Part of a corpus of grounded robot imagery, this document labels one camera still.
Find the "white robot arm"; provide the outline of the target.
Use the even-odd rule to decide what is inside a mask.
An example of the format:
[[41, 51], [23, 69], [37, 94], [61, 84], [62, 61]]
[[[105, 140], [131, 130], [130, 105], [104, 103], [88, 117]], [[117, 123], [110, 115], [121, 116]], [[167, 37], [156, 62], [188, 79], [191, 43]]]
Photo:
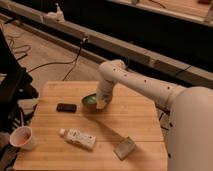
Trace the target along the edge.
[[170, 112], [168, 171], [213, 171], [213, 90], [184, 86], [129, 72], [121, 60], [99, 65], [97, 107], [105, 108], [120, 83]]

